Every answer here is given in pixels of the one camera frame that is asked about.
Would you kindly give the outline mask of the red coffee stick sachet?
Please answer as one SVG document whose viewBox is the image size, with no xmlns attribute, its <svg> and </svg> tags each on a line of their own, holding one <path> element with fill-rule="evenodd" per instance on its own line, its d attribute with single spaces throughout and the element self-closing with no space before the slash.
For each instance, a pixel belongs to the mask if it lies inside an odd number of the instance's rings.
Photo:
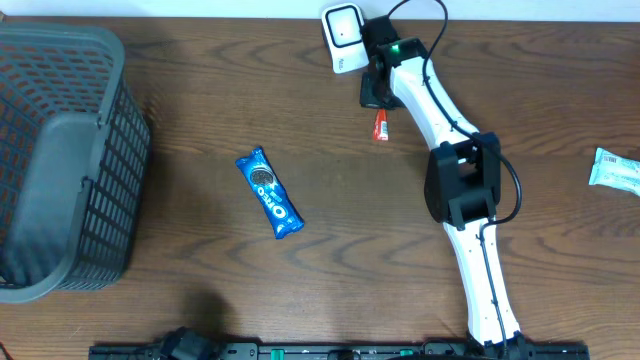
<svg viewBox="0 0 640 360">
<path fill-rule="evenodd" d="M 385 109 L 379 109 L 376 113 L 372 137 L 376 141 L 389 140 L 387 111 Z"/>
</svg>

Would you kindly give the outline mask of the blue Oreo cookie pack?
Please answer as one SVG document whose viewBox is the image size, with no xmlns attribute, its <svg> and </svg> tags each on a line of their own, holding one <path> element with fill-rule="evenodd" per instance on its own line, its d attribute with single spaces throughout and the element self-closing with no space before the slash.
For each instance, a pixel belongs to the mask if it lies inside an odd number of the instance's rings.
<svg viewBox="0 0 640 360">
<path fill-rule="evenodd" d="M 283 239 L 304 227 L 303 218 L 289 199 L 262 147 L 256 147 L 248 156 L 237 159 L 235 164 L 265 211 L 276 239 Z"/>
</svg>

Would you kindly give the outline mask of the white green wipes pack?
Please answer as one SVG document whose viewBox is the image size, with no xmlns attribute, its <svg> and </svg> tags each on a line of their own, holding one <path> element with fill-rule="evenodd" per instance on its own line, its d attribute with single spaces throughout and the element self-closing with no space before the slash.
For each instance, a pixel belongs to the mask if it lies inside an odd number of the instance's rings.
<svg viewBox="0 0 640 360">
<path fill-rule="evenodd" d="M 588 184 L 639 195 L 639 162 L 597 148 Z"/>
</svg>

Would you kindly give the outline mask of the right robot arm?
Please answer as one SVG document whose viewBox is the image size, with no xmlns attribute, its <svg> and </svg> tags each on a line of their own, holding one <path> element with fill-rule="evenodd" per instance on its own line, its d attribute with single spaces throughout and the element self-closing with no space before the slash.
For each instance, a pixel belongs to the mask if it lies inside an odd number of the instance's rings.
<svg viewBox="0 0 640 360">
<path fill-rule="evenodd" d="M 513 167 L 492 132 L 475 128 L 439 82 L 431 51 L 401 38 L 389 16 L 368 20 L 361 36 L 369 58 L 360 92 L 366 108 L 406 109 L 429 149 L 424 197 L 454 248 L 471 338 L 506 348 L 520 327 L 509 305 L 496 245 L 501 171 Z"/>
</svg>

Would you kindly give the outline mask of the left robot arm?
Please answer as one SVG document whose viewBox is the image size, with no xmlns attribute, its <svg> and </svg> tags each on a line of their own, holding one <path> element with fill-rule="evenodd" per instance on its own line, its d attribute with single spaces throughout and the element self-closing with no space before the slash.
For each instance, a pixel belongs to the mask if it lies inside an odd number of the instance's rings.
<svg viewBox="0 0 640 360">
<path fill-rule="evenodd" d="M 218 360 L 219 346 L 195 331 L 181 327 L 164 338 L 159 353 L 162 359 Z"/>
</svg>

